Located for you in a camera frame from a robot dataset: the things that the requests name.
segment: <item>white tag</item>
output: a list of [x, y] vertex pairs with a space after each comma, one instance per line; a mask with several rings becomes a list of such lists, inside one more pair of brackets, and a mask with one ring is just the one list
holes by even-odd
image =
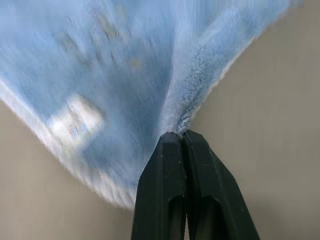
[[102, 115], [82, 97], [70, 98], [58, 114], [52, 116], [48, 127], [64, 147], [75, 149], [102, 125]]

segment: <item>plush blanket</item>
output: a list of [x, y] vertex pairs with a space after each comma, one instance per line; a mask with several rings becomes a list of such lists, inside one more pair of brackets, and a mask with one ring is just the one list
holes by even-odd
[[188, 129], [237, 56], [292, 4], [2, 0], [0, 98], [74, 176], [130, 208], [160, 136]]

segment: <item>black clip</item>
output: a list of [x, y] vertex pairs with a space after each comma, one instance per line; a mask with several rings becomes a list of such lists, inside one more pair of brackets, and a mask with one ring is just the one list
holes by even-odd
[[259, 240], [236, 180], [202, 135], [164, 134], [138, 184], [131, 240]]

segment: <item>gray background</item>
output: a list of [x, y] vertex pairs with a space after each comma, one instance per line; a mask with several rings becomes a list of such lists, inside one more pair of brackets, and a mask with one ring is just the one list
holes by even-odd
[[[268, 28], [193, 129], [233, 173], [262, 240], [320, 239], [320, 1]], [[0, 239], [129, 240], [133, 213], [74, 179], [0, 103]]]

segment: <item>fuzzy texture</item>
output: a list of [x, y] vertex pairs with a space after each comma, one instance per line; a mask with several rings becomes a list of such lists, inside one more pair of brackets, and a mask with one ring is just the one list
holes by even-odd
[[[0, 98], [76, 177], [132, 208], [165, 132], [183, 133], [210, 89], [290, 0], [0, 3]], [[48, 127], [73, 95], [103, 115], [82, 147]]]

